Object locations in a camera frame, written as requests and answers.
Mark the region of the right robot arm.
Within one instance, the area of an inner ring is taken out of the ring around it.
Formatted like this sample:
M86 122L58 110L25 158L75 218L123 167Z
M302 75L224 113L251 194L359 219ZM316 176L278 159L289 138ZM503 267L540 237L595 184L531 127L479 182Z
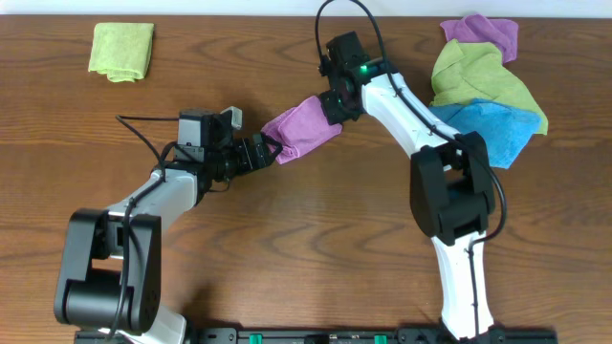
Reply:
M332 62L319 67L330 88L321 94L325 116L341 122L367 114L378 120L410 159L410 209L431 239L443 288L442 321L457 340L474 340L493 324L488 306L484 238L494 210L492 181L466 150L451 144L446 125L384 62Z

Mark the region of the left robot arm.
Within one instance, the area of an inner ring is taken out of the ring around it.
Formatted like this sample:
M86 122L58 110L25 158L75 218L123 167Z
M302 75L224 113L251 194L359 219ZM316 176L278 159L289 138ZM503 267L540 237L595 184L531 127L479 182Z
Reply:
M68 223L54 315L81 328L76 341L189 343L186 318L161 303L162 237L202 201L214 182L228 182L273 163L280 142L265 134L225 136L213 144L168 143L149 180L104 209L81 208Z

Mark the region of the pink microfiber cloth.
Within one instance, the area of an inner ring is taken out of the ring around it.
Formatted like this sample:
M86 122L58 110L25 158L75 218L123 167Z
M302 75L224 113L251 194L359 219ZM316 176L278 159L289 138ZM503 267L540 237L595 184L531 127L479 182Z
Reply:
M311 96L266 123L262 132L282 144L275 159L283 164L310 153L338 136L342 129L341 124L328 123L319 98Z

